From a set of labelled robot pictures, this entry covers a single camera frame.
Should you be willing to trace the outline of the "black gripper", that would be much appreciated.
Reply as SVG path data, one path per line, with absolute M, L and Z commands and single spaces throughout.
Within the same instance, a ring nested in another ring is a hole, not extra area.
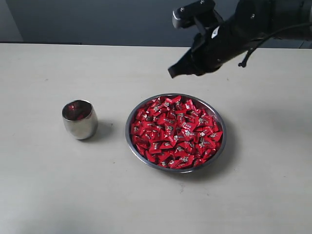
M 181 59 L 168 68 L 171 78 L 180 75 L 201 76 L 213 73 L 224 63 L 244 53 L 254 42 L 245 35 L 235 17 L 197 34 L 194 42 Z

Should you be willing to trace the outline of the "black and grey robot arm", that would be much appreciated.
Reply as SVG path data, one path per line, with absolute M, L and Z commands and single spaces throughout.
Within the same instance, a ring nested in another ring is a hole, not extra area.
M 196 26 L 191 48 L 168 72 L 180 75 L 213 73 L 224 63 L 246 53 L 239 67 L 271 38 L 312 39 L 310 0 L 240 0 L 234 14 L 223 20 L 213 0 L 198 0 L 173 11 L 174 28 Z

